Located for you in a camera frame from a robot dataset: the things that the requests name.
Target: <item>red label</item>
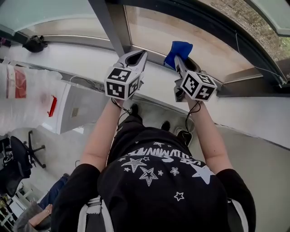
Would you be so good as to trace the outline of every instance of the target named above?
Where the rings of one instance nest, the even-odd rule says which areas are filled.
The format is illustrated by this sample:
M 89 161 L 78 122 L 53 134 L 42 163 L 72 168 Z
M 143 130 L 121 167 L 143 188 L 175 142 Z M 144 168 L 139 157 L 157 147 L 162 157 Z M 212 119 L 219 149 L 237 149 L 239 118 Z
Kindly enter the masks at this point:
M 25 75 L 15 70 L 15 98 L 26 98 L 26 78 Z

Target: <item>white cube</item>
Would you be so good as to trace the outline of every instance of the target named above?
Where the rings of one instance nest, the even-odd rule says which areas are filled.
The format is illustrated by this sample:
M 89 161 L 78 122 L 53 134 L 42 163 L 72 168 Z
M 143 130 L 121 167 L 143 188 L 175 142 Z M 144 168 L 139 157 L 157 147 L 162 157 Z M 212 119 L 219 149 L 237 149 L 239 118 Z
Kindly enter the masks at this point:
M 109 67 L 104 80 L 105 94 L 126 101 L 139 89 L 140 81 L 140 72 L 129 68 Z
M 191 99 L 203 102 L 207 102 L 217 89 L 217 85 L 211 77 L 193 71 L 186 72 L 180 86 Z

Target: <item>black bag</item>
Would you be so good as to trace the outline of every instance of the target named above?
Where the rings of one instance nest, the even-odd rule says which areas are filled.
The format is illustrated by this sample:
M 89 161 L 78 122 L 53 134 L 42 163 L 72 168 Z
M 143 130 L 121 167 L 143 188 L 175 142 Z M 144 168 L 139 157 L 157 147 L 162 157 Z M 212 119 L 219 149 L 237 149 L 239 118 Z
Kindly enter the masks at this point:
M 30 37 L 25 44 L 22 45 L 23 48 L 26 48 L 32 53 L 39 53 L 44 48 L 47 47 L 47 43 L 44 41 L 43 36 L 34 35 Z

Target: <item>glass pane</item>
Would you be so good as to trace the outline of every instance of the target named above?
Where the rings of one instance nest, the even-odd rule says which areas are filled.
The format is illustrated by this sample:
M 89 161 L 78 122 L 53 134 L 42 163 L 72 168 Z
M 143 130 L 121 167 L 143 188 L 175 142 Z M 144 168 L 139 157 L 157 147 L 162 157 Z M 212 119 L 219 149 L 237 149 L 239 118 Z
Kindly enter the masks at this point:
M 275 60 L 290 58 L 290 38 L 278 36 L 244 0 L 200 0 L 242 26 Z
M 94 19 L 60 19 L 30 26 L 21 30 L 32 35 L 82 35 L 107 39 L 100 21 Z
M 172 41 L 189 42 L 193 44 L 189 57 L 221 82 L 228 74 L 253 68 L 226 43 L 183 20 L 131 6 L 126 6 L 126 13 L 133 45 L 167 55 Z
M 0 24 L 27 35 L 73 34 L 107 38 L 87 0 L 7 0 Z

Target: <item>jeans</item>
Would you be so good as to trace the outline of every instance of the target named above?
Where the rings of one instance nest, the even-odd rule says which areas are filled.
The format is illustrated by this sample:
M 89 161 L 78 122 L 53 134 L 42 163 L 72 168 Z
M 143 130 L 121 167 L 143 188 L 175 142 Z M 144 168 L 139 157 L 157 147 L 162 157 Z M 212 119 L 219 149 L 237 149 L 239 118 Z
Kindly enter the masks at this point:
M 38 205 L 45 209 L 49 204 L 54 203 L 56 197 L 58 196 L 59 191 L 62 189 L 62 187 L 65 185 L 65 183 L 68 181 L 68 176 L 64 175 L 62 176 L 49 190 L 49 192 L 44 196 L 44 198 L 38 203 Z

